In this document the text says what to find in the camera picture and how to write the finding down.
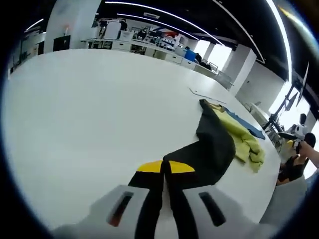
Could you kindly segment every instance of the yellow stripe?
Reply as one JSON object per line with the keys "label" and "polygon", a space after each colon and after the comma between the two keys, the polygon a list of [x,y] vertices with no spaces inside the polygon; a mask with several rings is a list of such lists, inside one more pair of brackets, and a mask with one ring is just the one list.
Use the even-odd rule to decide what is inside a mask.
{"label": "yellow stripe", "polygon": [[159,173],[160,166],[162,161],[156,161],[152,163],[143,164],[141,167],[138,168],[138,172],[145,172],[145,173]]}
{"label": "yellow stripe", "polygon": [[185,163],[178,163],[174,161],[170,161],[170,169],[171,173],[189,173],[189,172],[195,172],[195,170],[188,166]]}

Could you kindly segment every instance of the black ceiling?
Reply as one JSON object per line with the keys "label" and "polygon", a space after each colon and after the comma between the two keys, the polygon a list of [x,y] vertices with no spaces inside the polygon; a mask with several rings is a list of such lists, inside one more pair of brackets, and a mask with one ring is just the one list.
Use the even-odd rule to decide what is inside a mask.
{"label": "black ceiling", "polygon": [[[42,22],[42,28],[45,29],[55,1],[56,0],[43,0],[32,14],[31,19],[29,20],[30,25],[35,21],[44,18],[45,21]],[[212,35],[230,38],[236,40],[240,44],[251,47],[256,53],[257,59],[260,59],[260,55],[249,37],[235,22],[235,20],[233,20],[222,8],[213,2],[213,0],[118,1],[127,1],[152,6],[178,15],[200,26]],[[287,55],[284,42],[277,21],[266,3],[266,0],[221,0],[220,2],[244,26],[248,33],[252,35],[253,40],[266,60],[265,66],[281,78],[287,79]],[[290,2],[300,12],[301,16],[318,36],[319,0],[291,0]],[[101,5],[98,9],[98,17],[117,17],[117,13],[143,16],[144,12],[159,15],[159,21],[180,28],[186,32],[202,33],[197,28],[164,13],[137,6],[105,4],[104,0],[101,1]],[[307,63],[310,62],[308,84],[317,93],[317,95],[319,95],[319,84],[317,81],[319,75],[319,63],[315,60],[315,57],[312,55],[301,34],[296,30],[292,22],[284,14],[282,14],[281,11],[280,15],[283,19],[291,47],[293,68],[298,74],[303,76],[307,68]],[[202,37],[202,39],[214,42],[214,40],[209,37]],[[225,45],[234,47],[233,43],[226,41],[222,42]]]}

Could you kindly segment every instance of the yellow-green fabric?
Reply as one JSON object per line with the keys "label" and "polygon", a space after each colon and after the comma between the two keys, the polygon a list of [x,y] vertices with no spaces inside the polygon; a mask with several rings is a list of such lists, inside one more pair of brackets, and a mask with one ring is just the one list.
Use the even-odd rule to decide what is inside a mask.
{"label": "yellow-green fabric", "polygon": [[231,117],[222,106],[210,103],[209,106],[214,110],[221,123],[233,138],[236,147],[236,157],[245,163],[249,161],[251,168],[257,173],[265,159],[265,153],[257,139],[248,129]]}

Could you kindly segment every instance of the ceiling light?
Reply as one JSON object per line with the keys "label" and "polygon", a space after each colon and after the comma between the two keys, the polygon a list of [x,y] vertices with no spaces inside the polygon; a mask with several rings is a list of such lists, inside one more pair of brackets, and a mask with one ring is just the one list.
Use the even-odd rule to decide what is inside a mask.
{"label": "ceiling light", "polygon": [[217,41],[219,44],[224,45],[224,44],[221,43],[216,37],[214,37],[213,35],[209,34],[207,31],[205,31],[204,29],[202,29],[202,28],[200,28],[199,26],[195,25],[194,23],[191,23],[190,21],[187,21],[187,20],[185,20],[184,18],[181,18],[181,17],[179,17],[179,16],[176,16],[176,15],[174,15],[174,14],[172,14],[172,13],[167,12],[167,11],[163,11],[163,10],[160,10],[160,9],[158,9],[158,8],[151,7],[151,6],[145,6],[145,5],[141,5],[141,4],[137,4],[137,3],[130,3],[130,2],[106,1],[105,3],[107,3],[107,4],[124,4],[124,5],[140,6],[140,7],[145,7],[145,8],[148,8],[148,9],[152,9],[152,10],[156,10],[156,11],[163,12],[163,13],[168,14],[168,15],[170,15],[170,16],[176,17],[176,18],[178,18],[178,19],[180,19],[180,20],[182,20],[182,21],[184,21],[184,22],[187,22],[188,24],[190,24],[190,25],[196,27],[197,29],[199,29],[199,30],[205,32],[207,35],[209,35],[211,38],[213,38],[213,39],[214,39],[215,41]]}
{"label": "ceiling light", "polygon": [[230,13],[229,10],[227,10],[222,4],[220,4],[217,0],[212,0],[214,3],[216,3],[218,6],[220,6],[232,19],[235,20],[235,22],[240,26],[240,28],[246,33],[246,35],[248,36],[248,38],[251,40],[251,42],[254,44],[259,56],[260,56],[260,59],[263,63],[264,62],[264,57],[263,55],[261,54],[260,50],[258,49],[256,43],[254,42],[254,40],[251,38],[251,36],[249,35],[248,31],[243,27],[243,25],[237,20],[237,18],[234,17],[233,14]]}
{"label": "ceiling light", "polygon": [[27,30],[25,30],[24,32],[30,30],[30,28],[32,28],[33,26],[37,25],[39,22],[42,22],[44,19],[42,18],[41,20],[37,21],[36,23],[32,24],[30,27],[27,28]]}
{"label": "ceiling light", "polygon": [[266,2],[268,3],[269,7],[271,8],[271,10],[276,18],[276,21],[279,25],[281,35],[283,36],[283,39],[284,39],[284,44],[285,44],[286,54],[287,54],[287,63],[288,63],[288,81],[292,82],[292,67],[293,66],[292,66],[291,52],[290,52],[290,46],[289,46],[289,41],[288,41],[286,29],[285,29],[283,20],[281,19],[274,2],[272,0],[266,0]]}
{"label": "ceiling light", "polygon": [[195,38],[196,40],[198,40],[198,38],[197,38],[197,37],[195,37],[195,36],[193,36],[193,35],[191,35],[191,34],[189,34],[189,33],[185,32],[185,31],[182,31],[182,30],[180,30],[180,29],[178,29],[178,28],[176,28],[176,27],[174,27],[174,26],[168,25],[168,24],[163,23],[163,22],[160,22],[160,21],[155,21],[155,20],[148,19],[148,18],[145,18],[145,17],[134,16],[134,15],[128,15],[128,14],[121,14],[121,13],[118,13],[118,15],[119,15],[119,16],[130,16],[130,17],[136,17],[136,18],[145,19],[145,20],[148,20],[148,21],[153,21],[153,22],[156,22],[156,23],[159,23],[159,24],[165,25],[165,26],[169,26],[169,27],[171,27],[171,28],[176,29],[177,31],[180,31],[180,32],[182,32],[182,33],[185,33],[186,35],[189,35],[189,36],[191,36],[191,37]]}

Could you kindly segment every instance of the white table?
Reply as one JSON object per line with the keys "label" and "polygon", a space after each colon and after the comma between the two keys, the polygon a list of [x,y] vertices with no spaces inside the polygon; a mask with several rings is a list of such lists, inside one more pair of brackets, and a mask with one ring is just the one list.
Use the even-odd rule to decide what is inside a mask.
{"label": "white table", "polygon": [[[260,129],[219,83],[162,60],[79,49],[19,67],[5,85],[2,129],[14,179],[38,218],[50,229],[75,223],[141,164],[197,141],[202,97],[188,87]],[[266,152],[260,171],[235,159],[216,184],[254,222],[270,201],[280,164],[269,139],[259,141]],[[165,201],[158,231],[176,235],[171,222]]]}

